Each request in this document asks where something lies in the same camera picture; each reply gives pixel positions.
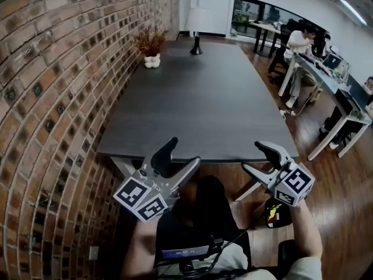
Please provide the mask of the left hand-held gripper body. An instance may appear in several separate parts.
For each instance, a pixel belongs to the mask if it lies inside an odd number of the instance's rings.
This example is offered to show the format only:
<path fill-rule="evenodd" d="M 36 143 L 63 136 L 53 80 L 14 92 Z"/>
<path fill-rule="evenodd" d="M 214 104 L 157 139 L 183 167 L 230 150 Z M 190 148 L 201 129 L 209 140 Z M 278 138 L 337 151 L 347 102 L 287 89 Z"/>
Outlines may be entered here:
<path fill-rule="evenodd" d="M 173 207 L 177 187 L 177 173 L 164 177 L 154 168 L 141 167 L 125 179 L 113 198 L 140 221 L 146 222 Z"/>

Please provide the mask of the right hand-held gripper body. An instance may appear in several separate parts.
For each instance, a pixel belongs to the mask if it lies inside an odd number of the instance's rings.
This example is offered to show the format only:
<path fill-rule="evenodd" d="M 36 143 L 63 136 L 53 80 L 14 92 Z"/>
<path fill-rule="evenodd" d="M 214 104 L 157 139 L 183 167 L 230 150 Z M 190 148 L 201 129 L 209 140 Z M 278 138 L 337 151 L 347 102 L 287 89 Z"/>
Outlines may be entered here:
<path fill-rule="evenodd" d="M 291 207 L 296 207 L 311 191 L 315 177 L 302 164 L 289 160 L 276 173 L 267 189 L 271 196 Z"/>

